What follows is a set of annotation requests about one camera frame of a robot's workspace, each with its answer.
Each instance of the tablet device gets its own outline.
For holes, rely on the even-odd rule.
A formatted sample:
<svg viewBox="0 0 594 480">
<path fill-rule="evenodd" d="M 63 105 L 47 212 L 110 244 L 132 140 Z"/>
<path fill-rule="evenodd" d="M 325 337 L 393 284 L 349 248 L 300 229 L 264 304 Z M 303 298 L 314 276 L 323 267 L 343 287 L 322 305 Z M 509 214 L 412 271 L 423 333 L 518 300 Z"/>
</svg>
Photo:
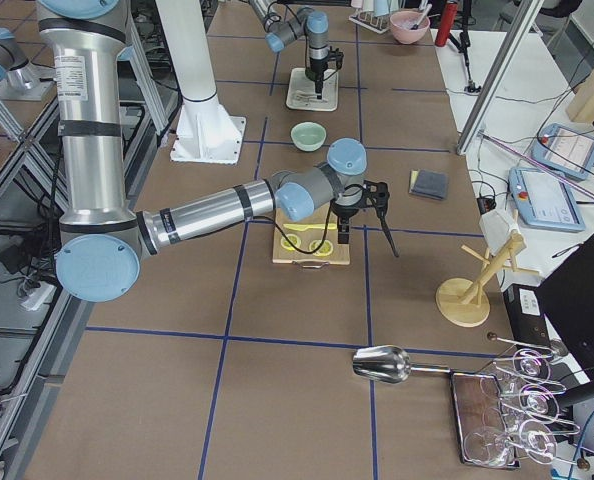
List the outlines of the tablet device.
<svg viewBox="0 0 594 480">
<path fill-rule="evenodd" d="M 508 183 L 526 225 L 564 232 L 586 229 L 570 187 L 552 175 L 536 168 L 511 168 Z"/>
<path fill-rule="evenodd" d="M 594 164 L 594 137 L 558 123 L 542 130 L 533 158 L 574 180 L 585 180 Z"/>
</svg>

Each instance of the pink bowl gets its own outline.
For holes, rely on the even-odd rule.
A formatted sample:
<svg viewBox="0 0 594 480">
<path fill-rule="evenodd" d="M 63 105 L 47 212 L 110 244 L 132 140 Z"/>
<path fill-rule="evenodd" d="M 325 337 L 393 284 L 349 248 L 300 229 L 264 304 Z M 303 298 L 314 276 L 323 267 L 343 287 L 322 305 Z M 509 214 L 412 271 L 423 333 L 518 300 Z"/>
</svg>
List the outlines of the pink bowl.
<svg viewBox="0 0 594 480">
<path fill-rule="evenodd" d="M 426 34 L 428 27 L 430 27 L 428 17 L 424 18 L 417 30 L 411 30 L 420 15 L 421 13 L 418 11 L 402 10 L 390 16 L 390 31 L 399 43 L 404 45 L 415 43 Z"/>
</svg>

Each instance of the metal scoop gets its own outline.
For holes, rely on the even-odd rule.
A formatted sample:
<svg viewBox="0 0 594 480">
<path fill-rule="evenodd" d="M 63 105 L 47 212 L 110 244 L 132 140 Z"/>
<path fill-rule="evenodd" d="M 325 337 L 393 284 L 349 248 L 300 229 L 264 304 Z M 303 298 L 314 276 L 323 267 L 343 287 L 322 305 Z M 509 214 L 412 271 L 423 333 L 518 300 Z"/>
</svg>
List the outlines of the metal scoop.
<svg viewBox="0 0 594 480">
<path fill-rule="evenodd" d="M 412 363 L 408 353 L 393 345 L 360 348 L 353 355 L 353 370 L 357 375 L 384 383 L 400 383 L 412 372 L 451 372 L 447 365 Z"/>
</svg>

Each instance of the bowl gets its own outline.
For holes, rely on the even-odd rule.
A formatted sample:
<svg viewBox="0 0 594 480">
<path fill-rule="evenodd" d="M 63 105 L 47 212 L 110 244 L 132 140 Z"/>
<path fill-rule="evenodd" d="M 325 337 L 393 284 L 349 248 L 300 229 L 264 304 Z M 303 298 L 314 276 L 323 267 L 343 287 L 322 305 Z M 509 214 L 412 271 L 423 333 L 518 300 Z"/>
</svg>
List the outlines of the bowl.
<svg viewBox="0 0 594 480">
<path fill-rule="evenodd" d="M 326 129 L 313 122 L 299 123 L 290 131 L 295 146 L 304 152 L 314 152 L 324 144 Z"/>
<path fill-rule="evenodd" d="M 409 45 L 421 40 L 426 34 L 430 27 L 428 17 L 424 18 L 417 30 L 411 30 L 420 15 L 421 13 L 415 10 L 402 10 L 390 16 L 390 31 L 399 43 Z"/>
</svg>

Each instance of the green bowl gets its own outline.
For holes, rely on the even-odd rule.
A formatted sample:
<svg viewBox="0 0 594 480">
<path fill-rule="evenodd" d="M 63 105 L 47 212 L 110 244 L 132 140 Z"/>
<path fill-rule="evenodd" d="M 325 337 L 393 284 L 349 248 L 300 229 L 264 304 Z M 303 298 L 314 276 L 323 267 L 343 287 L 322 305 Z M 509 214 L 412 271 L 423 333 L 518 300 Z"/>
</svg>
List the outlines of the green bowl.
<svg viewBox="0 0 594 480">
<path fill-rule="evenodd" d="M 299 123 L 290 131 L 290 138 L 298 149 L 314 152 L 326 141 L 326 129 L 318 123 Z"/>
</svg>

